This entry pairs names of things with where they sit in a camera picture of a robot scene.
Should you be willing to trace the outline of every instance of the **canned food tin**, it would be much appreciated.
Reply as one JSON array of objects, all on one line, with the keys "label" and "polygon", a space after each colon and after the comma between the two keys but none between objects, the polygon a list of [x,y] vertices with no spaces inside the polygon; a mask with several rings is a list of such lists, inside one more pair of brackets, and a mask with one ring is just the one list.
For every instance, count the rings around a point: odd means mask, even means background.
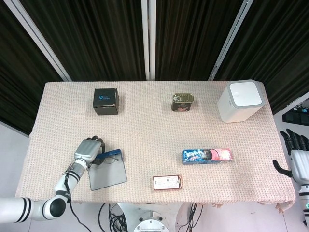
[{"label": "canned food tin", "polygon": [[175,93],[173,95],[172,110],[173,111],[189,111],[193,102],[191,93]]}]

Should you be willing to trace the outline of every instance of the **table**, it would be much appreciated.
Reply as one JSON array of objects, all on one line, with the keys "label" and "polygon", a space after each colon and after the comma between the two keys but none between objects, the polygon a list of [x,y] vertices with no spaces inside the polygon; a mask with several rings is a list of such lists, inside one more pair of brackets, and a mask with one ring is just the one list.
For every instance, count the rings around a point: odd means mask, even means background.
[{"label": "table", "polygon": [[[80,142],[97,135],[106,151],[123,152],[127,182],[91,191],[86,172],[75,188],[76,202],[225,204],[239,201],[295,202],[291,179],[272,165],[287,168],[279,136],[262,89],[265,106],[245,122],[225,124],[217,101],[227,82],[52,82],[44,94],[29,140],[17,197],[44,200],[73,159]],[[117,88],[119,114],[98,116],[92,108],[95,88]],[[189,112],[171,110],[172,95],[195,97]],[[233,161],[182,165],[189,148],[230,148]],[[153,191],[152,178],[182,176],[183,189]]]}]

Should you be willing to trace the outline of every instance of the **black curtain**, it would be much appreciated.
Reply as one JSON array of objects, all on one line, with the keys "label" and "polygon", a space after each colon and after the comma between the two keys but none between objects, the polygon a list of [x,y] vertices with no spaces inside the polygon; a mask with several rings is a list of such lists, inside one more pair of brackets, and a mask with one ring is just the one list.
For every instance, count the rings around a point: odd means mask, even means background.
[{"label": "black curtain", "polygon": [[146,80],[140,1],[21,3],[72,80]]},{"label": "black curtain", "polygon": [[215,80],[264,83],[273,113],[309,91],[309,1],[256,0]]},{"label": "black curtain", "polygon": [[156,80],[207,80],[242,0],[157,0]]},{"label": "black curtain", "polygon": [[44,84],[62,79],[4,1],[0,14],[0,121],[29,134]]}]

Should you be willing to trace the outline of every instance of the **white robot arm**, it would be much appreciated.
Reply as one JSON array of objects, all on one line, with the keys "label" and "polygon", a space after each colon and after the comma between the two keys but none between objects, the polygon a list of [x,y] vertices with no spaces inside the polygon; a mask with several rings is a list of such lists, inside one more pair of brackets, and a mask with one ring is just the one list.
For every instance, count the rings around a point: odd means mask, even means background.
[{"label": "white robot arm", "polygon": [[280,134],[289,153],[291,170],[283,169],[276,160],[273,160],[273,164],[279,173],[292,177],[301,185],[298,194],[305,216],[304,223],[309,228],[309,140],[289,129],[286,131],[288,134],[283,131],[280,131]]},{"label": "white robot arm", "polygon": [[105,151],[105,144],[97,136],[81,142],[74,154],[74,160],[64,172],[54,191],[55,197],[47,201],[35,202],[29,198],[0,198],[0,223],[24,222],[27,219],[36,221],[52,220],[60,217],[67,202],[71,201],[71,193],[80,178],[94,162],[98,152]]}]

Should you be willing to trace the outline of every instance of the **black cube box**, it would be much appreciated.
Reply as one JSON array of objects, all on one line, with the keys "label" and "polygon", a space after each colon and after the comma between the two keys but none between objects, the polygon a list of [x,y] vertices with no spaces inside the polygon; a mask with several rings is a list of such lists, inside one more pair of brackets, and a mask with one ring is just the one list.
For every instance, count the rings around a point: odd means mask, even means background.
[{"label": "black cube box", "polygon": [[98,115],[117,115],[118,99],[116,88],[96,88],[93,108]]}]

